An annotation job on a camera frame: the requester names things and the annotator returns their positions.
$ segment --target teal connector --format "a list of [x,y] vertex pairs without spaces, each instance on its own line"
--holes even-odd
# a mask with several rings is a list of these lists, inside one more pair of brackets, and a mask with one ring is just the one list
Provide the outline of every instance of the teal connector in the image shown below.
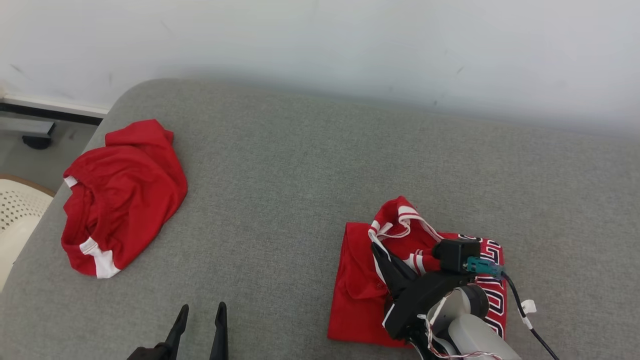
[[467,259],[466,269],[468,272],[475,272],[478,274],[489,274],[493,277],[500,277],[502,273],[502,266],[494,263],[491,260],[476,258],[470,256]]

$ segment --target white chair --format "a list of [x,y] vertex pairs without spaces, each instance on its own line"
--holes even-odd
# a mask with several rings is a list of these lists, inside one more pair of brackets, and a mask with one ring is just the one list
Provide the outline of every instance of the white chair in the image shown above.
[[19,177],[0,175],[0,292],[53,195]]

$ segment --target red shirt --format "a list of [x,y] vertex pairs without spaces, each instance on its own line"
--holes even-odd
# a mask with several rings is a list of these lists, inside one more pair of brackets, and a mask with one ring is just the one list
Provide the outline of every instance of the red shirt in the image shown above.
[[[489,239],[437,233],[404,197],[385,203],[371,225],[347,223],[327,336],[332,340],[405,347],[403,341],[393,340],[382,326],[388,290],[376,271],[371,242],[382,242],[417,274],[423,275],[440,269],[440,262],[431,255],[431,250],[442,238],[480,241],[482,258],[504,264],[500,245]],[[489,276],[478,276],[476,283],[489,298],[489,313],[484,321],[504,339],[506,283]]]
[[72,268],[112,277],[156,237],[187,194],[172,143],[158,121],[134,122],[65,171],[72,195],[61,242]]

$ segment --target gray couch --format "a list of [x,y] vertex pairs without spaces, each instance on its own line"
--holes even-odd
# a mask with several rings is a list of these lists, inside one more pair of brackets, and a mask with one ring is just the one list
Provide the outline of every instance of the gray couch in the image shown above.
[[[129,90],[88,145],[141,119],[175,132],[189,193],[112,279],[60,247],[63,187],[0,295],[0,358],[125,359],[191,307],[179,359],[207,359],[218,302],[232,359],[415,359],[330,341],[344,224],[405,195],[441,231],[505,248],[531,321],[563,359],[637,359],[636,143],[419,111],[156,80]],[[508,343],[547,358],[510,298]]]

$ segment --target white stripe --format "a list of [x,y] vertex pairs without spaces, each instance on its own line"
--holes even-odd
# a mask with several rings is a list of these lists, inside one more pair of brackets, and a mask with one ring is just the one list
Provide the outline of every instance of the white stripe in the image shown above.
[[421,274],[426,274],[427,271],[424,269],[424,263],[422,262],[422,255],[416,255],[415,262],[418,264],[418,270],[420,270]]
[[98,279],[109,279],[120,272],[120,269],[113,264],[113,251],[102,251],[94,239],[89,237],[79,247],[84,255],[93,256],[95,276]]
[[415,350],[418,352],[418,354],[420,354],[420,360],[424,360],[424,357],[422,356],[422,352],[418,349],[417,346],[415,346],[414,343],[412,343],[411,341],[409,341],[409,344],[413,345],[413,347],[415,348]]
[[382,245],[382,241],[380,241],[380,239],[378,239],[378,237],[376,236],[376,233],[374,233],[374,231],[371,230],[371,229],[369,229],[369,231],[367,233],[369,233],[369,239],[372,242],[378,244],[378,246],[382,248],[382,251],[387,253],[387,257],[389,258],[389,261],[391,261],[391,256],[389,255],[389,251],[387,250],[387,248],[384,245]]
[[431,227],[431,225],[429,225],[429,223],[427,223],[422,217],[416,216],[416,215],[404,215],[401,217],[401,220],[404,219],[416,219],[420,222],[420,225],[422,225],[422,228],[429,233],[429,235],[431,235],[437,242],[440,242],[440,240],[442,240],[442,236],[440,236],[440,234],[438,234],[437,231],[435,231],[435,229],[433,229]]
[[385,277],[382,276],[382,271],[380,271],[380,266],[378,266],[378,260],[376,260],[375,256],[373,257],[373,264],[376,265],[376,274],[378,274],[380,281],[382,281],[386,285],[387,282],[385,281]]
[[385,322],[387,322],[387,318],[389,317],[389,314],[391,313],[391,311],[394,310],[395,306],[396,306],[396,303],[391,304],[391,307],[389,308],[389,311],[387,311],[387,314],[385,315],[385,319],[382,320],[382,327],[385,327]]
[[416,271],[415,269],[415,265],[413,264],[413,257],[415,256],[415,254],[409,254],[409,258],[407,260],[403,260],[403,263],[409,265],[409,267],[413,270]]
[[387,233],[387,231],[389,231],[389,229],[391,229],[393,226],[394,226],[393,224],[391,224],[390,222],[387,222],[387,223],[382,227],[382,229],[380,229],[380,230],[378,231],[378,234],[386,234],[386,233]]
[[413,255],[413,267],[415,268],[413,271],[417,272],[419,276],[424,275],[424,272],[420,272],[420,265],[418,265],[418,256]]
[[78,180],[76,180],[73,176],[67,176],[65,177],[65,183],[67,184],[68,187],[71,187],[77,184]]
[[414,208],[411,208],[409,206],[404,206],[404,205],[400,206],[398,208],[398,215],[405,214],[405,213],[419,215],[418,211],[416,211]]

